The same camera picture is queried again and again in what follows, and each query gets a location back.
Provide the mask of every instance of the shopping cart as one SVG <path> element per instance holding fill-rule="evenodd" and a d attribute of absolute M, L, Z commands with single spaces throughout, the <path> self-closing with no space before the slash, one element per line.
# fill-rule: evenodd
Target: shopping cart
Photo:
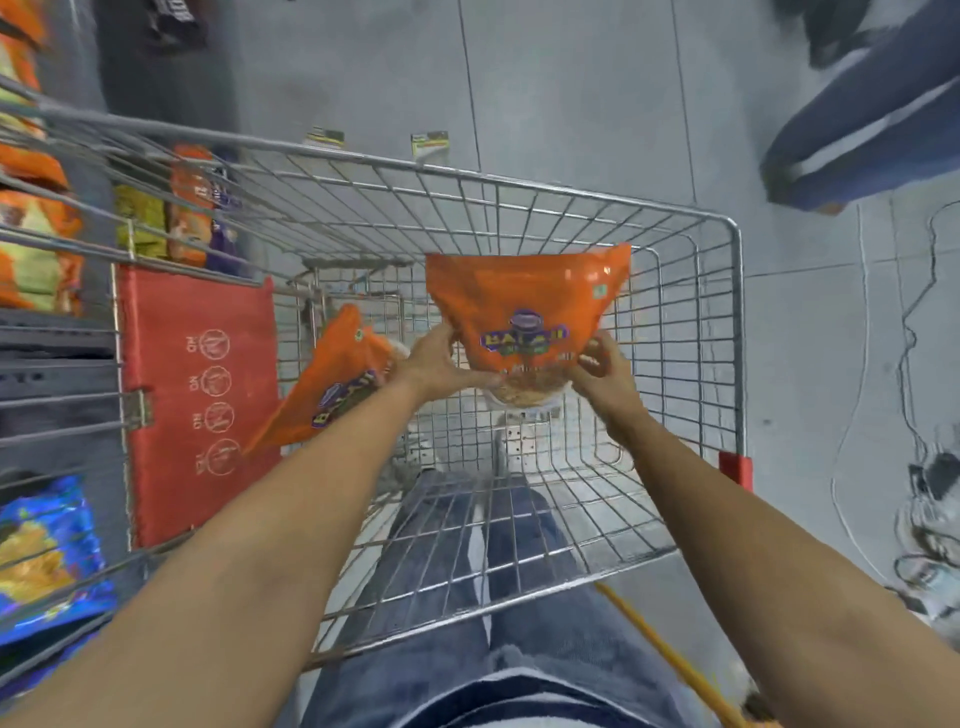
<path fill-rule="evenodd" d="M 88 436 L 91 429 L 117 438 L 115 461 L 83 471 L 108 558 L 107 568 L 92 580 L 109 577 L 123 582 L 126 574 L 129 584 L 124 589 L 129 596 L 164 554 L 188 537 L 151 549 L 132 546 L 136 539 L 129 521 L 132 472 L 125 466 L 127 437 L 132 427 L 149 426 L 149 412 L 142 397 L 125 392 L 125 370 L 117 355 L 124 330 L 116 281 L 125 266 L 238 286 L 259 285 L 272 277 L 277 374 L 284 395 L 306 366 L 318 331 L 344 303 L 356 303 L 377 332 L 407 345 L 439 323 L 439 311 L 424 286 L 426 253 L 563 255 L 628 242 L 634 250 L 633 272 L 602 326 L 633 362 L 636 387 L 646 406 L 711 463 L 730 459 L 722 453 L 732 453 L 734 459 L 745 454 L 740 236 L 728 217 L 556 184 L 111 116 L 15 90 L 33 106 L 6 104 L 3 110 L 42 119 L 49 130 L 45 141 L 15 141 L 60 158 L 74 196 L 2 174 L 0 182 L 65 201 L 84 214 L 86 224 L 79 240 L 27 233 L 10 225 L 0 225 L 0 230 L 9 241 L 78 253 L 87 261 L 85 318 L 35 315 L 18 326 L 18 335 L 44 341 L 108 337 L 115 339 L 115 346 L 113 358 L 99 362 L 112 377 L 112 386 L 94 393 L 112 402 L 108 418 L 84 429 L 54 428 L 5 437 L 0 439 L 0 451 L 55 450 L 65 439 Z M 213 161 L 180 157 L 172 151 L 180 142 L 205 145 L 214 151 Z M 238 205 L 214 214 L 238 232 L 241 254 L 209 255 L 233 260 L 251 278 L 139 257 L 115 247 L 118 224 L 129 224 L 131 233 L 148 228 L 113 211 L 110 184 L 121 182 L 167 203 L 190 206 L 171 194 L 172 164 L 191 165 L 202 174 L 210 173 L 211 164 L 226 170 L 222 183 Z M 12 331 L 5 328 L 4 335 Z M 466 366 L 459 347 L 454 355 Z M 22 363 L 17 366 L 23 369 Z M 21 398 L 0 402 L 0 407 L 37 404 L 36 398 Z M 492 515 L 492 495 L 515 482 L 511 473 L 520 473 L 548 504 L 566 541 L 564 547 L 553 549 L 544 542 L 541 553 L 524 561 L 542 559 L 549 565 L 560 553 L 568 553 L 579 565 L 578 573 L 547 584 L 524 585 L 516 558 L 513 563 L 490 565 L 481 547 L 480 557 L 471 556 L 469 569 L 464 572 L 461 565 L 457 576 L 424 579 L 415 589 L 373 601 L 361 598 L 391 542 L 390 526 L 397 512 L 404 502 L 424 495 L 421 488 L 410 488 L 410 474 L 438 463 L 450 478 L 462 472 L 475 476 L 468 489 L 470 515 L 466 522 L 444 522 L 394 537 L 409 542 L 406 551 L 415 542 L 435 548 L 451 530 L 463 534 L 469 529 L 480 538 L 491 520 L 516 526 L 521 518 L 535 517 L 512 511 Z M 64 472 L 76 470 L 74 466 Z M 431 487 L 446 487 L 446 478 L 435 478 Z M 116 533 L 123 537 L 111 535 Z M 397 442 L 395 457 L 381 475 L 377 495 L 330 597 L 307 667 L 602 579 L 675 548 L 629 454 L 609 438 L 583 400 L 567 392 L 559 405 L 546 411 L 504 412 L 490 410 L 482 396 L 469 390 L 425 406 Z M 444 599 L 438 617 L 417 619 L 413 605 L 418 598 L 436 590 L 449 595 L 451 586 L 460 581 L 475 584 L 482 594 L 484 580 L 496 570 L 516 573 L 515 595 L 494 603 L 484 603 L 481 596 L 479 607 L 460 610 Z M 25 605 L 21 614 L 47 609 L 64 596 L 61 590 Z M 367 615 L 370 623 L 388 602 L 404 601 L 411 605 L 406 622 L 394 623 L 386 632 L 352 630 L 348 640 L 338 640 L 351 616 Z"/>

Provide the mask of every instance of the jeans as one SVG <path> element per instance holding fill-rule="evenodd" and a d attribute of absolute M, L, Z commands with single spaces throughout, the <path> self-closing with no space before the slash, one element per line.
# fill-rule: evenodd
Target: jeans
<path fill-rule="evenodd" d="M 404 499 L 358 604 L 409 593 L 470 574 L 467 549 L 473 499 L 470 476 L 428 471 Z M 522 561 L 566 539 L 540 494 L 514 475 L 491 494 L 492 522 L 484 533 L 490 569 Z M 497 521 L 513 513 L 513 519 Z M 403 539 L 426 531 L 439 536 Z M 489 574 L 492 601 L 564 580 L 580 572 L 568 552 Z M 337 643 L 344 644 L 476 606 L 472 579 L 355 612 Z M 495 612 L 490 640 L 481 619 L 467 619 L 324 667 L 302 728 L 386 728 L 431 698 L 508 667 L 531 667 L 594 692 L 659 726 L 698 724 L 696 698 L 673 669 L 599 592 L 586 585 Z"/>
<path fill-rule="evenodd" d="M 952 82 L 940 96 L 821 169 L 776 202 L 847 203 L 960 167 L 960 3 L 928 0 L 780 130 L 765 165 L 788 165 Z"/>

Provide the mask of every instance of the orange snack bag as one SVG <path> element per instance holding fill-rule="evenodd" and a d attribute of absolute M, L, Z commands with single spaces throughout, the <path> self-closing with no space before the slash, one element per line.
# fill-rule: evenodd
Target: orange snack bag
<path fill-rule="evenodd" d="M 0 75 L 40 91 L 33 51 L 25 42 L 3 35 L 0 35 Z M 13 104 L 30 103 L 19 94 L 3 88 L 0 88 L 0 100 Z M 67 188 L 66 177 L 56 159 L 45 152 L 21 146 L 24 136 L 46 139 L 47 133 L 42 124 L 35 119 L 2 112 L 0 127 L 11 130 L 11 133 L 3 133 L 0 129 L 0 136 L 4 137 L 0 141 L 0 168 L 4 172 L 11 177 L 36 182 L 41 186 L 57 190 Z"/>
<path fill-rule="evenodd" d="M 47 41 L 39 0 L 0 0 L 0 18 L 18 28 L 37 45 Z"/>
<path fill-rule="evenodd" d="M 0 190 L 0 220 L 57 237 L 75 237 L 83 226 L 73 207 L 13 190 Z M 0 305 L 79 314 L 83 264 L 79 255 L 0 241 Z"/>
<path fill-rule="evenodd" d="M 566 369 L 630 275 L 629 245 L 572 255 L 426 257 L 426 289 L 460 333 L 471 369 L 507 378 L 500 404 L 532 407 Z"/>
<path fill-rule="evenodd" d="M 344 305 L 327 324 L 293 390 L 244 453 L 314 437 L 374 391 L 393 357 L 391 343 L 363 326 L 360 309 Z"/>
<path fill-rule="evenodd" d="M 187 159 L 213 160 L 209 150 L 199 144 L 178 144 L 174 147 L 174 153 Z M 197 167 L 174 163 L 170 174 L 170 187 L 177 197 L 191 205 L 213 209 L 213 186 Z M 211 222 L 209 215 L 195 209 L 170 205 L 170 232 L 193 243 L 209 247 Z M 203 268 L 206 264 L 206 253 L 196 248 L 188 248 L 173 238 L 167 241 L 167 252 L 170 258 L 178 263 L 198 268 Z"/>

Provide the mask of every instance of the forearm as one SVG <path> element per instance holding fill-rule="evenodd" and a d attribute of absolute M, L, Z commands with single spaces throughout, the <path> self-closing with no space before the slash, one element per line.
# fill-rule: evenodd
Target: forearm
<path fill-rule="evenodd" d="M 267 725 L 309 652 L 396 436 L 388 385 L 236 498 L 29 696 L 30 725 Z"/>
<path fill-rule="evenodd" d="M 948 687 L 956 656 L 894 596 L 649 415 L 626 436 L 711 610 L 785 724 L 916 724 L 922 705 L 939 725 L 960 710 Z"/>

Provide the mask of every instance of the hand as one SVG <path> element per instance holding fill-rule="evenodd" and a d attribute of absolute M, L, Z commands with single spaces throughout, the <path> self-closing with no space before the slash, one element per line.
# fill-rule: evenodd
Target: hand
<path fill-rule="evenodd" d="M 608 332 L 601 329 L 589 340 L 579 363 L 570 369 L 570 379 L 610 436 L 626 448 L 630 422 L 648 415 L 636 392 L 631 364 Z"/>
<path fill-rule="evenodd" d="M 431 328 L 417 340 L 410 356 L 396 363 L 391 384 L 412 387 L 418 406 L 442 400 L 468 387 L 491 389 L 502 383 L 503 377 L 499 374 L 461 369 L 453 363 L 450 357 L 455 333 L 447 322 Z"/>

